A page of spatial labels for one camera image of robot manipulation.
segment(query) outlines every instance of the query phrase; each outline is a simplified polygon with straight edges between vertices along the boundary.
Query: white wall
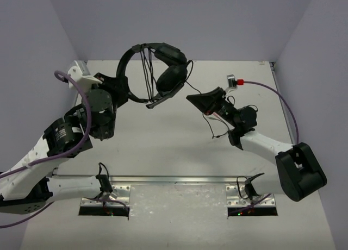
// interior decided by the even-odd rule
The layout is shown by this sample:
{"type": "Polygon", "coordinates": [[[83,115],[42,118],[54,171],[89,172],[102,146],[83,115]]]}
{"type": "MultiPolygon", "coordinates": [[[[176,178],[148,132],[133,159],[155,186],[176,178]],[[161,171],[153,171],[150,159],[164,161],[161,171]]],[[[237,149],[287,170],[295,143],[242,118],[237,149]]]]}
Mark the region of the white wall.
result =
{"type": "MultiPolygon", "coordinates": [[[[49,0],[0,0],[0,171],[30,150],[72,104],[54,70],[76,59],[49,0]]],[[[0,215],[0,224],[23,216],[0,215]]],[[[26,224],[0,230],[0,248],[19,249],[26,224]]]]}
{"type": "Polygon", "coordinates": [[[310,0],[51,0],[77,54],[168,42],[194,60],[275,61],[310,0]]]}
{"type": "Polygon", "coordinates": [[[320,190],[337,249],[347,249],[348,0],[312,0],[277,65],[279,88],[327,175],[320,190]]]}

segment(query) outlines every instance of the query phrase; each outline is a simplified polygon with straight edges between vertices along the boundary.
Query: headphones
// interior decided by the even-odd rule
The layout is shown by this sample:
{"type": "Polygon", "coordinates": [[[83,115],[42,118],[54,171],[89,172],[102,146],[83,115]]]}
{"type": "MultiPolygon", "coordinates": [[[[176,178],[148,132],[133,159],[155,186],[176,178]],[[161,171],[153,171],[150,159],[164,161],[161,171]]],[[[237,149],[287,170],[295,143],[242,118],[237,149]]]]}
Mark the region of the headphones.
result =
{"type": "Polygon", "coordinates": [[[150,104],[147,104],[146,107],[149,109],[153,109],[155,106],[162,103],[163,101],[172,98],[175,94],[179,92],[179,90],[182,89],[188,77],[187,66],[193,62],[191,60],[187,61],[185,54],[183,54],[178,48],[168,45],[167,43],[144,43],[142,45],[133,46],[121,57],[116,71],[116,79],[123,79],[124,82],[128,82],[128,79],[126,77],[126,68],[129,61],[136,53],[141,54],[141,60],[144,69],[145,82],[149,99],[138,98],[131,91],[128,92],[128,98],[138,103],[150,102],[150,104]],[[148,61],[145,56],[145,49],[148,49],[148,61]],[[157,59],[161,60],[168,66],[168,68],[160,75],[157,81],[153,78],[153,68],[151,62],[152,53],[157,59]],[[150,79],[147,79],[148,72],[145,68],[146,65],[150,69],[150,79]],[[158,91],[156,95],[153,95],[153,89],[150,89],[149,92],[150,80],[152,85],[154,83],[156,85],[156,89],[158,91]]]}

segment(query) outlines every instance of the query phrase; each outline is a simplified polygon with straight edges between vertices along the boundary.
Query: black headphones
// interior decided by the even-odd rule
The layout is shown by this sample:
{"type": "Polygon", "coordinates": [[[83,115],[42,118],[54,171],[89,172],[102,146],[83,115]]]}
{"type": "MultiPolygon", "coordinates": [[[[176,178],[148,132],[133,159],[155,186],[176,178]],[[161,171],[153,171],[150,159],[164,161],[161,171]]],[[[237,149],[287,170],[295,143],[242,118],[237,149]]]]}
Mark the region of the black headphones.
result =
{"type": "Polygon", "coordinates": [[[148,49],[149,56],[151,56],[151,54],[153,53],[157,59],[167,64],[168,68],[161,74],[157,81],[154,80],[158,94],[153,96],[151,99],[140,99],[131,91],[129,91],[128,98],[138,103],[151,102],[150,104],[147,104],[146,107],[148,107],[149,109],[153,109],[155,106],[162,103],[163,101],[172,98],[175,94],[178,93],[179,90],[181,90],[181,88],[184,86],[184,83],[187,80],[187,66],[192,61],[187,61],[185,54],[183,54],[178,48],[168,45],[167,43],[144,43],[142,45],[135,45],[122,56],[117,67],[116,78],[127,78],[127,64],[131,60],[132,56],[136,53],[141,53],[145,73],[145,62],[143,60],[143,55],[145,55],[145,49],[148,49]]]}

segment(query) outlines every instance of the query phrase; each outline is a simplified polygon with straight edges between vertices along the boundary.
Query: metal bracket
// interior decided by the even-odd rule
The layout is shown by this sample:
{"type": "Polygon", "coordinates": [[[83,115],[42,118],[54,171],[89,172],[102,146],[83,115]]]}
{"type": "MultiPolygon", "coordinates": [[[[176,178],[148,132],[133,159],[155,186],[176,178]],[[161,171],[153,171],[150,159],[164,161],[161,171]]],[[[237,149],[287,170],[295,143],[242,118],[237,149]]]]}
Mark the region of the metal bracket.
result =
{"type": "MultiPolygon", "coordinates": [[[[246,197],[246,194],[244,192],[244,185],[240,186],[240,192],[243,197],[246,197]]],[[[226,185],[226,201],[228,207],[234,207],[234,208],[243,208],[247,207],[251,204],[251,201],[249,199],[242,199],[239,196],[237,185],[226,185]]],[[[270,195],[268,198],[260,202],[259,204],[254,206],[255,208],[274,208],[276,207],[276,201],[274,198],[274,195],[270,195]]]]}
{"type": "MultiPolygon", "coordinates": [[[[129,200],[131,198],[131,185],[127,184],[118,184],[117,182],[110,182],[113,187],[113,192],[110,194],[109,199],[118,200],[123,202],[126,206],[129,207],[129,200]]],[[[108,208],[123,208],[123,205],[106,202],[108,208]]],[[[82,198],[80,207],[102,207],[102,202],[92,201],[87,198],[82,198]]]]}

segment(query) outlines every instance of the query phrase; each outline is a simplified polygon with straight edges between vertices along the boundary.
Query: metal clamp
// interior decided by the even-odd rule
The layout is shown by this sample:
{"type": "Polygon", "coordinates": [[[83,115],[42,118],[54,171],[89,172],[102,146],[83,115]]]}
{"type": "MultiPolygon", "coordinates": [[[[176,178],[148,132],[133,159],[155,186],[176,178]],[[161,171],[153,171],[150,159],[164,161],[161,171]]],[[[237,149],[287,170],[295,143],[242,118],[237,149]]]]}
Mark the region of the metal clamp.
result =
{"type": "MultiPolygon", "coordinates": [[[[117,200],[124,203],[126,206],[129,206],[129,200],[131,198],[131,185],[127,184],[117,184],[116,182],[110,182],[113,191],[109,195],[109,199],[111,200],[117,200]]],[[[87,198],[82,198],[80,207],[102,207],[103,203],[98,201],[92,201],[87,198]]],[[[118,203],[113,202],[106,202],[106,205],[109,208],[123,208],[123,205],[120,205],[118,203]]]]}
{"type": "Polygon", "coordinates": [[[233,74],[227,75],[227,83],[228,83],[228,87],[225,90],[225,93],[229,93],[230,91],[234,91],[238,88],[237,86],[237,80],[235,79],[235,76],[233,74]]]}
{"type": "MultiPolygon", "coordinates": [[[[246,196],[243,185],[240,187],[240,193],[243,197],[246,196]]],[[[247,207],[252,203],[249,199],[241,198],[238,193],[237,185],[231,185],[231,184],[226,185],[226,201],[227,201],[228,207],[235,207],[235,208],[247,207]]],[[[274,208],[275,206],[276,206],[276,201],[275,201],[274,195],[270,195],[259,204],[256,204],[254,207],[255,208],[265,208],[265,207],[274,208]]]]}

